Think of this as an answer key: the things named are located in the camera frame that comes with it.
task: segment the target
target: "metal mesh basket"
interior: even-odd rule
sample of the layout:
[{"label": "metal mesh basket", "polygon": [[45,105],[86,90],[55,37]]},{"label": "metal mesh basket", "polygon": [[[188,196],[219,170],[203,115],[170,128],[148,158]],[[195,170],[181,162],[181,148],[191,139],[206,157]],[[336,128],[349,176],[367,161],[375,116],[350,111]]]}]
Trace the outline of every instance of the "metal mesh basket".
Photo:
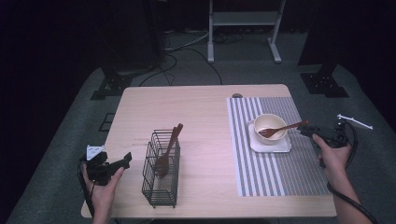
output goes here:
[{"label": "metal mesh basket", "polygon": [[155,161],[166,152],[171,138],[171,130],[154,130],[143,169],[142,192],[148,203],[155,206],[173,206],[177,203],[178,162],[180,145],[178,140],[172,145],[169,153],[169,171],[167,176],[155,175]]}]

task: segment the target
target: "striped placemat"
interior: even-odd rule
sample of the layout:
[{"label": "striped placemat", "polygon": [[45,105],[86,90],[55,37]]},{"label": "striped placemat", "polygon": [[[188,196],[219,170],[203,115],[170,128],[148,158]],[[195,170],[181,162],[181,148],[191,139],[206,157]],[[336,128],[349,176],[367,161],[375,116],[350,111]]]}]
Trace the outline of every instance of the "striped placemat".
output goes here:
[{"label": "striped placemat", "polygon": [[233,157],[239,196],[328,194],[309,138],[289,130],[291,150],[258,153],[250,148],[248,122],[260,114],[275,114],[288,124],[301,121],[291,97],[227,98]]}]

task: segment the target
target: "metal leg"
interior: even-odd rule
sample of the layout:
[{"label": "metal leg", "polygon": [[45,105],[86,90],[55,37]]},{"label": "metal leg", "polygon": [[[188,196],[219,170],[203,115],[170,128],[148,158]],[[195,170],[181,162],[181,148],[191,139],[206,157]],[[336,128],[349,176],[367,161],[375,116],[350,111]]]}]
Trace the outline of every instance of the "metal leg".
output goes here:
[{"label": "metal leg", "polygon": [[209,3],[209,40],[207,41],[207,61],[213,63],[215,61],[213,51],[213,0]]},{"label": "metal leg", "polygon": [[277,51],[277,48],[275,45],[275,41],[276,41],[277,32],[279,31],[280,22],[282,20],[283,9],[285,8],[285,4],[286,4],[286,0],[282,0],[280,3],[279,11],[277,13],[273,36],[268,37],[268,39],[267,39],[268,45],[270,46],[270,50],[274,56],[275,63],[282,63],[282,60],[280,59],[279,52]]}]

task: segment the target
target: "square plate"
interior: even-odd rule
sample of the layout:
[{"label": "square plate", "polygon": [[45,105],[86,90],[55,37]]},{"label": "square plate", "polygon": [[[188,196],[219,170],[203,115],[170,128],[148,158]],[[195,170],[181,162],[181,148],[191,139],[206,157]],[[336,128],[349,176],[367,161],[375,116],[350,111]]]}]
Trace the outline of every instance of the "square plate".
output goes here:
[{"label": "square plate", "polygon": [[275,145],[269,146],[261,143],[256,138],[254,133],[254,120],[251,120],[247,123],[247,130],[250,147],[256,152],[290,152],[291,150],[291,142],[288,133]]}]

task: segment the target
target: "white bowl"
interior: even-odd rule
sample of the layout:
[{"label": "white bowl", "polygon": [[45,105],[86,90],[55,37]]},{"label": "white bowl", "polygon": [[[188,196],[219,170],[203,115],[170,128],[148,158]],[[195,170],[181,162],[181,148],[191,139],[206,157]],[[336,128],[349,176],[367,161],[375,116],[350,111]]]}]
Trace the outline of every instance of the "white bowl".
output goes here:
[{"label": "white bowl", "polygon": [[287,124],[285,120],[283,120],[277,115],[262,114],[254,119],[254,133],[256,134],[257,139],[261,143],[271,146],[271,145],[275,145],[276,143],[279,142],[280,139],[284,138],[288,130],[279,131],[269,138],[263,137],[261,134],[259,134],[259,131],[262,131],[264,129],[282,128],[285,127],[286,125]]}]

